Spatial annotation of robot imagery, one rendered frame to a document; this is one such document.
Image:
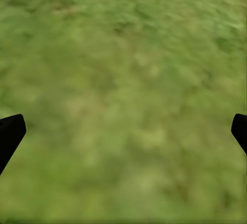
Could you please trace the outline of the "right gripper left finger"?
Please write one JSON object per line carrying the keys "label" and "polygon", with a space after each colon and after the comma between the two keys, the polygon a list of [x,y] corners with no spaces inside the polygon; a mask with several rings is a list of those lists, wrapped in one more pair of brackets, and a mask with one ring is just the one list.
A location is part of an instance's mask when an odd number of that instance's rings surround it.
{"label": "right gripper left finger", "polygon": [[25,134],[22,114],[0,119],[0,175]]}

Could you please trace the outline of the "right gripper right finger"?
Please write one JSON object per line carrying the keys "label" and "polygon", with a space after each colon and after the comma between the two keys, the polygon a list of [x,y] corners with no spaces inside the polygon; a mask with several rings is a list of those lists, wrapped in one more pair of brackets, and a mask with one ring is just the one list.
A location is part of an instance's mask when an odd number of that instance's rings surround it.
{"label": "right gripper right finger", "polygon": [[235,114],[231,132],[247,154],[247,115]]}

